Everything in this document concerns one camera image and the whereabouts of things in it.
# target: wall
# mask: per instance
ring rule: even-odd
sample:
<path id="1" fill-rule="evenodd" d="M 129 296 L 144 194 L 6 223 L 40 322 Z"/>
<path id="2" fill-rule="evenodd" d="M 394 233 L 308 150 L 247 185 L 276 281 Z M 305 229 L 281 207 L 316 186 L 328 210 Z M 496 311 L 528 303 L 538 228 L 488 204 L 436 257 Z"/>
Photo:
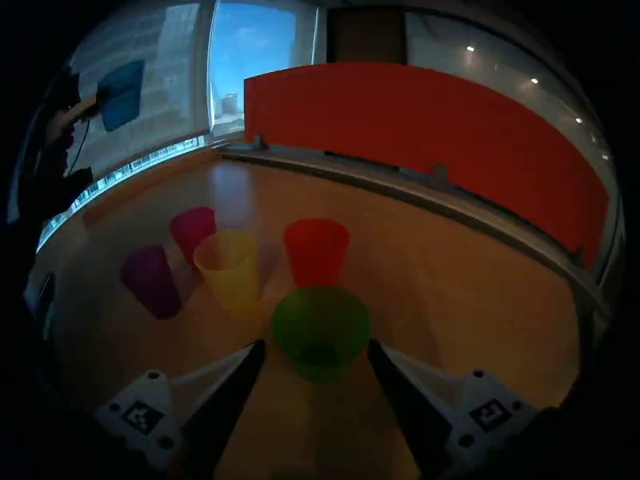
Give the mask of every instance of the wall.
<path id="1" fill-rule="evenodd" d="M 328 150 L 430 174 L 507 208 L 592 265 L 608 204 L 579 150 L 544 118 L 477 83 L 385 63 L 247 79 L 246 139 Z"/>

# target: plastic cup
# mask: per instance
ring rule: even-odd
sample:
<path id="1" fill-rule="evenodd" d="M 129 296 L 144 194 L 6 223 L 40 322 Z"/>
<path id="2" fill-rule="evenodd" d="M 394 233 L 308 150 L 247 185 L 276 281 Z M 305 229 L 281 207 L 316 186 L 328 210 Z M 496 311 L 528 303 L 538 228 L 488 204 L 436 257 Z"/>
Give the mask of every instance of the plastic cup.
<path id="1" fill-rule="evenodd" d="M 194 261 L 228 314 L 247 314 L 254 308 L 258 300 L 258 242 L 252 234 L 217 232 L 196 248 Z"/>
<path id="2" fill-rule="evenodd" d="M 295 284 L 335 285 L 349 246 L 349 232 L 328 218 L 302 218 L 285 230 L 285 245 Z"/>
<path id="3" fill-rule="evenodd" d="M 169 230 L 185 260 L 195 268 L 195 249 L 202 240 L 215 234 L 215 212 L 208 206 L 186 210 L 171 219 Z"/>
<path id="4" fill-rule="evenodd" d="M 313 383 L 335 380 L 365 348 L 369 311 L 338 286 L 308 286 L 284 297 L 271 318 L 275 344 Z"/>
<path id="5" fill-rule="evenodd" d="M 169 318 L 182 307 L 165 251 L 152 245 L 130 254 L 120 270 L 122 283 L 156 318 Z"/>

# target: yellow plastic cup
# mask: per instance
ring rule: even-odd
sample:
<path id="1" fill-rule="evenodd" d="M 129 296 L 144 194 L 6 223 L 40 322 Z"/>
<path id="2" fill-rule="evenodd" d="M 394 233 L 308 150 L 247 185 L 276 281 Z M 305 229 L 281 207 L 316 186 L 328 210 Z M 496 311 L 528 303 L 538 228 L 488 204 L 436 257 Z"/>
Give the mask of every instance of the yellow plastic cup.
<path id="1" fill-rule="evenodd" d="M 258 241 L 241 230 L 205 238 L 194 263 L 221 308 L 232 316 L 248 314 L 258 301 Z"/>

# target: cable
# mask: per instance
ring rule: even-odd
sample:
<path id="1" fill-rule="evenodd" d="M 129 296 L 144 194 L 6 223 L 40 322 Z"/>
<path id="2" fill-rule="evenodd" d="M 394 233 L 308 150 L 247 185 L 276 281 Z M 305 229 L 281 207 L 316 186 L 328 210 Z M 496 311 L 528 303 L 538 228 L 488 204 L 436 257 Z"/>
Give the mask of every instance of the cable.
<path id="1" fill-rule="evenodd" d="M 74 162 L 71 164 L 71 168 L 69 168 L 69 173 L 71 173 L 71 171 L 74 169 L 76 162 L 78 161 L 78 157 L 80 156 L 80 152 L 82 151 L 82 146 L 85 144 L 85 140 L 86 140 L 86 134 L 89 133 L 89 123 L 91 122 L 91 119 L 88 118 L 86 120 L 86 130 L 85 130 L 85 135 L 84 137 L 82 137 L 82 141 L 80 142 L 80 148 L 78 148 L 78 152 L 75 155 L 75 160 Z"/>

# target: blue object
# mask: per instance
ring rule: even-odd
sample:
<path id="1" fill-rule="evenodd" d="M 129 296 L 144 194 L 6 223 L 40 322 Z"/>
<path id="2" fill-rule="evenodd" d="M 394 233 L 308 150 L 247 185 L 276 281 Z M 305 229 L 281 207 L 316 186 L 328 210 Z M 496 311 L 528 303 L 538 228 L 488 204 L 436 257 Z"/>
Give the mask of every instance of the blue object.
<path id="1" fill-rule="evenodd" d="M 111 132 L 140 115 L 144 60 L 129 62 L 98 83 L 98 106 L 105 130 Z"/>

